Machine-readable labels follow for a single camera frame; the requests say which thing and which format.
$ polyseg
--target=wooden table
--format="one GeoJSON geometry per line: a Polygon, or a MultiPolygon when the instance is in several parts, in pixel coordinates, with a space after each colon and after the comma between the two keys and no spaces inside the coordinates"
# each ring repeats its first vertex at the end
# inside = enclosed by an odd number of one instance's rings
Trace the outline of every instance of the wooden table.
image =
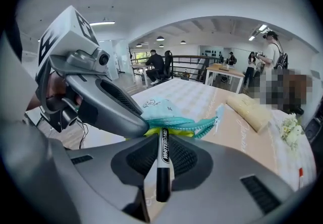
{"type": "Polygon", "coordinates": [[[213,80],[214,80],[214,77],[216,76],[216,74],[218,74],[218,73],[219,74],[224,74],[224,75],[228,75],[228,76],[231,76],[231,77],[239,78],[239,84],[238,84],[238,87],[237,87],[237,90],[236,90],[236,93],[239,93],[241,85],[242,85],[242,81],[243,81],[243,78],[244,78],[244,74],[241,73],[241,72],[238,72],[237,70],[232,69],[232,68],[229,68],[228,71],[220,70],[220,68],[226,68],[226,66],[221,65],[221,64],[213,64],[210,67],[206,68],[207,72],[206,72],[205,85],[208,85],[208,79],[209,79],[210,73],[213,73],[211,85],[213,83],[213,80]]]}
{"type": "Polygon", "coordinates": [[[143,69],[143,75],[145,77],[145,84],[146,84],[146,87],[148,87],[148,82],[147,82],[147,74],[146,74],[146,69],[148,67],[151,67],[150,65],[146,65],[145,63],[142,63],[142,64],[133,64],[133,65],[130,65],[132,67],[132,77],[133,77],[133,82],[136,83],[136,78],[135,78],[135,73],[134,73],[134,68],[142,68],[143,69]]]}
{"type": "MultiPolygon", "coordinates": [[[[204,118],[212,118],[216,108],[233,92],[206,86],[195,81],[173,79],[155,87],[146,89],[132,96],[143,106],[154,97],[169,99],[181,111],[184,117],[196,122],[204,118]]],[[[303,184],[308,185],[316,178],[313,153],[305,135],[299,139],[298,150],[289,151],[289,147],[279,135],[278,125],[287,116],[282,111],[273,110],[273,118],[261,133],[252,127],[232,108],[225,104],[223,118],[216,131],[213,128],[203,140],[240,150],[260,162],[266,168],[280,176],[291,188],[299,189],[299,169],[303,168],[303,184]]],[[[94,147],[124,141],[121,136],[101,131],[89,126],[89,133],[84,140],[84,147],[94,147]]],[[[155,199],[156,163],[149,171],[144,184],[146,204],[151,219],[163,207],[155,199]]]]}

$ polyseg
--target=black office chair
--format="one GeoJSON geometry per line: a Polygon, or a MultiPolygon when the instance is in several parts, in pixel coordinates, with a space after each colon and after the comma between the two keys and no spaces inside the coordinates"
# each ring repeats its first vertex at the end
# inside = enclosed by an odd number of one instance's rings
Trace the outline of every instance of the black office chair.
{"type": "Polygon", "coordinates": [[[172,76],[172,71],[171,71],[172,58],[173,58],[172,52],[170,50],[167,50],[165,52],[164,73],[162,73],[162,74],[157,73],[157,78],[160,81],[158,83],[154,84],[153,86],[158,85],[163,82],[166,82],[171,78],[171,76],[172,76]]]}

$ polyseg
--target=teal cloth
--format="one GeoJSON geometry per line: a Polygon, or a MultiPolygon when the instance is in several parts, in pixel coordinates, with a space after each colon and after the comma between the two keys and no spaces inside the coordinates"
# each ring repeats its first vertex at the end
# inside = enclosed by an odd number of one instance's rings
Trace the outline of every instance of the teal cloth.
{"type": "Polygon", "coordinates": [[[216,109],[216,116],[211,119],[201,119],[197,123],[193,119],[185,118],[176,105],[170,100],[153,97],[142,106],[143,117],[151,128],[167,127],[175,130],[194,131],[193,138],[200,139],[215,125],[218,125],[224,112],[221,104],[216,109]]]}

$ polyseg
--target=woman in black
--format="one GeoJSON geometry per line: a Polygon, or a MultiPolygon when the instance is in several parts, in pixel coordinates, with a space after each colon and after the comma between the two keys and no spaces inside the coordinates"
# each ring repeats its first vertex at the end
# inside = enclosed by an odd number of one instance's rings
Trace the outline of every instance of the woman in black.
{"type": "Polygon", "coordinates": [[[248,57],[248,68],[246,71],[246,75],[244,77],[243,85],[247,85],[247,80],[249,78],[249,87],[252,84],[252,79],[253,79],[253,71],[256,66],[256,57],[254,57],[254,52],[251,52],[249,57],[248,57]]]}

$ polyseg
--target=black railing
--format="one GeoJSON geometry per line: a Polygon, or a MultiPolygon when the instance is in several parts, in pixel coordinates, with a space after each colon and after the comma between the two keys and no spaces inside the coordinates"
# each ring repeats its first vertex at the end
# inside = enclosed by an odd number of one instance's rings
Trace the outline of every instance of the black railing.
{"type": "MultiPolygon", "coordinates": [[[[138,64],[147,61],[148,58],[138,58],[138,59],[131,59],[131,64],[138,64]]],[[[213,57],[204,57],[198,55],[173,55],[172,57],[172,64],[171,64],[171,71],[172,71],[172,79],[174,77],[183,77],[184,79],[191,79],[198,82],[205,83],[206,80],[206,68],[209,67],[210,64],[217,62],[217,58],[213,57]],[[175,66],[176,70],[174,70],[174,63],[178,64],[191,64],[191,65],[202,65],[201,68],[193,68],[193,67],[182,67],[182,66],[175,66]],[[185,71],[179,71],[180,69],[191,69],[197,70],[197,73],[187,73],[185,71]]]]}

